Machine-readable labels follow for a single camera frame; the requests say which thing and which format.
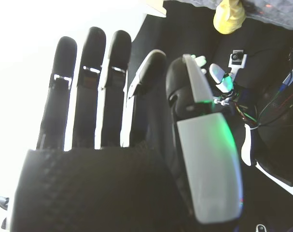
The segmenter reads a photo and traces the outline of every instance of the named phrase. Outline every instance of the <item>yellow cap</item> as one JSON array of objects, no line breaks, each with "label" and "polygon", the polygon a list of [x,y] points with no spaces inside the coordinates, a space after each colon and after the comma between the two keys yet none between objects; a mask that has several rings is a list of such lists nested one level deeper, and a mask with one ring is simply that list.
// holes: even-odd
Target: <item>yellow cap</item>
[{"label": "yellow cap", "polygon": [[230,34],[242,26],[245,18],[240,0],[223,0],[216,8],[214,27],[221,34]]}]

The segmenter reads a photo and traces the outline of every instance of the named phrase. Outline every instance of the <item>red wire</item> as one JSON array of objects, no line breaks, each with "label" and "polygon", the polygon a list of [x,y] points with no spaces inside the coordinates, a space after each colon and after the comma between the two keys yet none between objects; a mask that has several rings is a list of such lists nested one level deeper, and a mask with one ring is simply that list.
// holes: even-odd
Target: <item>red wire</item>
[{"label": "red wire", "polygon": [[278,107],[278,109],[277,110],[280,110],[281,109],[281,107],[283,107],[284,105],[285,105],[285,103],[287,102],[287,101],[289,101],[291,98],[293,97],[293,94],[291,94],[279,107]]}]

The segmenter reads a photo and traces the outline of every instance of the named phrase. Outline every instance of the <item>yellow object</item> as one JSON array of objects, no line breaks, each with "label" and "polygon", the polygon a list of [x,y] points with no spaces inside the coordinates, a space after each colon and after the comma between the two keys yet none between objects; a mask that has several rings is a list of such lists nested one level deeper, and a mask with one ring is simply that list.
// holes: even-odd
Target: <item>yellow object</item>
[{"label": "yellow object", "polygon": [[214,27],[221,34],[230,34],[242,26],[245,18],[240,0],[223,0],[216,8]]}]

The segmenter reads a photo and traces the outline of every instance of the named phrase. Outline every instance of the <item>gray fabric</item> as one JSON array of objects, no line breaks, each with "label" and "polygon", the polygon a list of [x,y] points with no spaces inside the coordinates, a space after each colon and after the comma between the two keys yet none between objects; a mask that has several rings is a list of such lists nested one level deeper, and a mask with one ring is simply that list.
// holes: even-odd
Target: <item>gray fabric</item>
[{"label": "gray fabric", "polygon": [[[216,9],[222,0],[178,0]],[[247,17],[293,29],[293,0],[242,0]]]}]

